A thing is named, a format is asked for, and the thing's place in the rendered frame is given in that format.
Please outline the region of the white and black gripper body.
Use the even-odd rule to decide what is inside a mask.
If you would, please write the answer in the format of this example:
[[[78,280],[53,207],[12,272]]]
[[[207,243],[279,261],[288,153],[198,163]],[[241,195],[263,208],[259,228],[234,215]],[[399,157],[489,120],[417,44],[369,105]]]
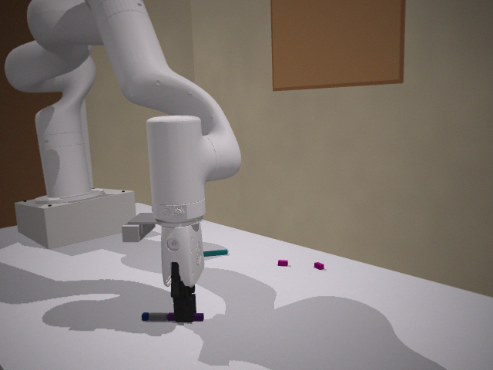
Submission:
[[[203,216],[187,222],[158,224],[165,286],[171,285],[172,262],[179,264],[180,280],[185,286],[192,288],[199,280],[204,269],[202,221]]]

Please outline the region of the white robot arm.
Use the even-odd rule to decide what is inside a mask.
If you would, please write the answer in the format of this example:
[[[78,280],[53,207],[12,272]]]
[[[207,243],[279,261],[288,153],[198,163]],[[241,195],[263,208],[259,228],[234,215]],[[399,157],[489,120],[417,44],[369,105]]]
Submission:
[[[218,103],[168,67],[143,0],[31,0],[27,22],[35,41],[8,54],[8,82],[25,93],[63,93],[35,116],[47,193],[35,204],[104,194],[90,187],[80,118],[96,80],[92,45],[104,45],[123,95],[171,115],[146,121],[152,213],[124,224],[122,242],[203,216],[206,182],[235,175],[240,148]]]

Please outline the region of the teal rectangular rod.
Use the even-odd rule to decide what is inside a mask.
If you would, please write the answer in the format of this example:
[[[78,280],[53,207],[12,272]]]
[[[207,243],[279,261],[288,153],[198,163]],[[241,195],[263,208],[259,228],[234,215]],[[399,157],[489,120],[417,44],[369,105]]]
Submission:
[[[210,256],[218,256],[218,255],[227,255],[227,250],[218,250],[218,251],[204,251],[203,255],[204,257],[210,257]]]

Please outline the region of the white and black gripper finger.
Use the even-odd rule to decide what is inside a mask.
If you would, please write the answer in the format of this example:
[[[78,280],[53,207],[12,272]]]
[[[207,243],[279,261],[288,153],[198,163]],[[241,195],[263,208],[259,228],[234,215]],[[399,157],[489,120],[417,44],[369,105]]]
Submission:
[[[175,322],[193,322],[193,298],[191,298],[190,287],[185,286],[180,281],[179,264],[177,262],[172,262],[171,298],[173,298]]]
[[[190,292],[191,292],[191,298],[193,298],[193,310],[194,310],[194,313],[196,313],[196,294],[192,294],[192,293],[195,293],[195,285],[190,288]]]

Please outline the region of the grey rod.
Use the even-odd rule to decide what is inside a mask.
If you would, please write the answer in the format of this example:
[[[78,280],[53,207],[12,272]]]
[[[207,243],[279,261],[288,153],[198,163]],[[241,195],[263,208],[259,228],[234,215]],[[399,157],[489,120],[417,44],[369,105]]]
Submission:
[[[149,321],[167,321],[168,313],[150,313]]]

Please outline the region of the purple rod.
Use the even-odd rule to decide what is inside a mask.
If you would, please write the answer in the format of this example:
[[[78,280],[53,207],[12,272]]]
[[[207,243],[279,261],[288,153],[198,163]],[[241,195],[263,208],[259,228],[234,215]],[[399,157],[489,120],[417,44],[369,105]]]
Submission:
[[[193,321],[203,321],[203,319],[204,319],[203,313],[194,313],[194,320]],[[175,321],[174,320],[174,313],[169,313],[167,315],[167,321]]]

